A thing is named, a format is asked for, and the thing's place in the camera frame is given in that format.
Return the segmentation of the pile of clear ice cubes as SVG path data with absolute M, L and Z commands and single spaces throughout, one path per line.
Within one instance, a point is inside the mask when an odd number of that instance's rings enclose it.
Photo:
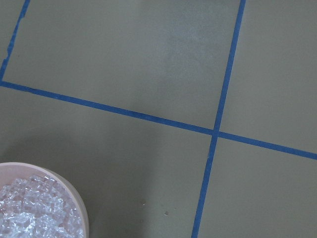
M 82 238 L 84 234 L 71 196 L 49 175 L 16 178 L 0 189 L 2 238 Z

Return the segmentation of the pink bowl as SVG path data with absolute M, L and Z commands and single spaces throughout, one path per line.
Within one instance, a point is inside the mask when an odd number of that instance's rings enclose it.
M 89 237 L 89 218 L 87 214 L 87 210 L 85 204 L 77 192 L 75 187 L 65 178 L 60 176 L 59 174 L 48 170 L 46 168 L 42 168 L 36 165 L 27 164 L 27 163 L 19 163 L 19 162 L 8 162 L 0 164 L 0 187 L 2 188 L 6 184 L 12 183 L 15 179 L 27 179 L 31 175 L 38 176 L 50 176 L 54 180 L 56 180 L 59 184 L 61 184 L 67 193 L 72 198 L 76 209 L 80 215 L 82 220 L 82 229 L 83 229 L 83 237 Z

